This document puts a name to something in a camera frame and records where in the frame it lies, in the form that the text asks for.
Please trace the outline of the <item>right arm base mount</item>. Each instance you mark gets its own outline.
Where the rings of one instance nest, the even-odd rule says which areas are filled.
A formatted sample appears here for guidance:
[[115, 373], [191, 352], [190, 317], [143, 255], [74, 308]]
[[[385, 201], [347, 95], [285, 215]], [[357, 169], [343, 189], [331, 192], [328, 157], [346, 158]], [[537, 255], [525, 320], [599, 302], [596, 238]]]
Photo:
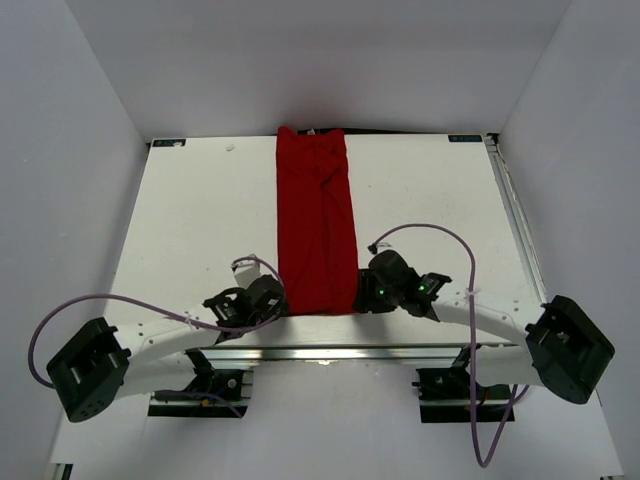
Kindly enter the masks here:
[[[422, 424], [463, 424], [471, 421], [470, 349], [465, 347], [447, 368], [417, 369], [417, 389]], [[508, 385], [483, 387], [474, 384], [477, 422], [496, 423], [502, 419], [511, 396]]]

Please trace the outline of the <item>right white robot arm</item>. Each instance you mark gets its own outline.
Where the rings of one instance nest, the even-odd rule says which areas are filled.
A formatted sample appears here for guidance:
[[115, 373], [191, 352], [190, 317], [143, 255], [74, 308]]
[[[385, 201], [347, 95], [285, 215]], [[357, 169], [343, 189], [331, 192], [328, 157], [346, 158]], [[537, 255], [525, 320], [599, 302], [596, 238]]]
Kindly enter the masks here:
[[400, 308], [417, 318], [469, 327], [496, 336], [502, 347], [479, 346], [459, 356], [451, 374], [453, 390], [472, 399], [487, 386], [542, 386], [573, 404], [586, 403], [615, 348], [572, 299], [524, 302], [470, 291], [450, 277], [420, 275], [395, 251], [373, 257], [359, 272], [353, 308], [387, 313]]

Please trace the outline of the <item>red t-shirt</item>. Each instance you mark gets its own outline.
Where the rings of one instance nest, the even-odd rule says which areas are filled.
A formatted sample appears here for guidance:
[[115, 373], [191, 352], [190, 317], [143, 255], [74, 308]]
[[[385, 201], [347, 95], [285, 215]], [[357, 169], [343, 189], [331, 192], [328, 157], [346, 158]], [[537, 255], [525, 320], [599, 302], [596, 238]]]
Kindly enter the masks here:
[[347, 315], [358, 291], [358, 250], [344, 132], [276, 141], [278, 270], [293, 315]]

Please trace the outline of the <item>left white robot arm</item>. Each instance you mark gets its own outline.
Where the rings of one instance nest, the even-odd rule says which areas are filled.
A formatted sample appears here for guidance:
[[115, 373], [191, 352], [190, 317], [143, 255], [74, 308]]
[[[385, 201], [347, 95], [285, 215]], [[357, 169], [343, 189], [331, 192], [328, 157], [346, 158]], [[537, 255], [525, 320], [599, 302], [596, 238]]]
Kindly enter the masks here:
[[211, 374], [198, 365], [184, 365], [178, 356], [239, 338], [288, 309], [284, 287], [271, 275], [226, 289], [183, 313], [119, 295], [112, 298], [162, 317], [124, 325], [92, 319], [53, 356], [46, 370], [72, 423], [89, 420], [130, 395], [179, 388], [188, 398], [202, 398], [210, 390]]

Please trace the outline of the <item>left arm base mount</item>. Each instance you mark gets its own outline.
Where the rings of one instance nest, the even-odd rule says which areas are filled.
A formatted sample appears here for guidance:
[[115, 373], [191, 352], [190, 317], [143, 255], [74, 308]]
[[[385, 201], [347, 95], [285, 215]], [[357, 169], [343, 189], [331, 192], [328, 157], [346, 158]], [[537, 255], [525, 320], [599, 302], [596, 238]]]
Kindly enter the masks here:
[[252, 394], [250, 370], [216, 368], [197, 349], [188, 350], [193, 377], [182, 390], [154, 392], [149, 417], [166, 418], [243, 418]]

